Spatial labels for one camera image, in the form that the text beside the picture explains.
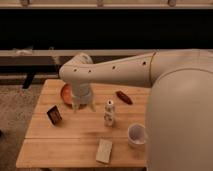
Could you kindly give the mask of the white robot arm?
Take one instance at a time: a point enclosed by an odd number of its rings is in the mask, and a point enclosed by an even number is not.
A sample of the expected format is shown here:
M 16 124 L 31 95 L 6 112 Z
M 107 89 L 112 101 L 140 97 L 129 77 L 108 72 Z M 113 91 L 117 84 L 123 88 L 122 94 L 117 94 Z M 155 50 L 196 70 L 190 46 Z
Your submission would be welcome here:
M 147 171 L 213 171 L 213 53 L 155 51 L 94 63 L 80 53 L 59 70 L 75 106 L 93 99 L 93 83 L 145 87 Z

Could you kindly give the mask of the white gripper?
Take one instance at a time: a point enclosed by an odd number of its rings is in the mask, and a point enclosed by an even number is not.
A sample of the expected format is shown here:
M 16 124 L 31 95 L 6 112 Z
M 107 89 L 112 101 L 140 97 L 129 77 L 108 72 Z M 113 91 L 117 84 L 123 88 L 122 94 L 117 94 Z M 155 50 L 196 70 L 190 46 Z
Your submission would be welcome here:
M 93 103 L 90 103 L 93 98 L 93 92 L 89 83 L 72 84 L 71 89 L 72 89 L 72 98 L 74 102 L 72 103 L 72 109 L 74 113 L 76 113 L 79 109 L 78 104 L 88 104 L 88 103 L 89 108 L 93 112 L 96 111 L 95 105 Z

